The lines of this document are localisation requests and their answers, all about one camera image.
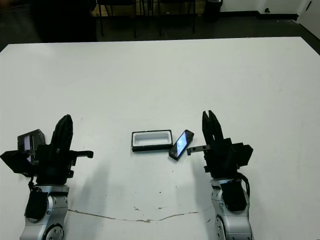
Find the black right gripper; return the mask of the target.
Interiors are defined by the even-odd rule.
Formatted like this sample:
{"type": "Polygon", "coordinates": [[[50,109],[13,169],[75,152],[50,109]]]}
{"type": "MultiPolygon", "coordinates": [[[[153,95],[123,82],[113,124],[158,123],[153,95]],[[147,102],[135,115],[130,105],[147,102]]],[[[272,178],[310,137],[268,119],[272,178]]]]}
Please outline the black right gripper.
{"type": "Polygon", "coordinates": [[[206,145],[192,146],[186,149],[187,155],[203,152],[206,165],[204,171],[210,173],[213,179],[225,178],[228,174],[227,157],[232,141],[223,136],[220,122],[216,115],[209,110],[202,113],[202,133],[206,145]]]}

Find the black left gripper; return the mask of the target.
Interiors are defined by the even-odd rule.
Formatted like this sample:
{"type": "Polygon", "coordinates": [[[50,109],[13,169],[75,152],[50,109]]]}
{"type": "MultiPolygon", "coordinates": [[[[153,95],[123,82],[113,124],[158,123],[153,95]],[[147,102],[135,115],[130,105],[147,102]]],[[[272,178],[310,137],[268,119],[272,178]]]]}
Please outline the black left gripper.
{"type": "Polygon", "coordinates": [[[34,175],[39,185],[64,185],[67,179],[74,176],[71,167],[76,165],[77,158],[92,159],[91,150],[70,150],[73,138],[73,121],[69,114],[64,115],[56,124],[49,145],[39,145],[35,151],[37,161],[34,175]]]}

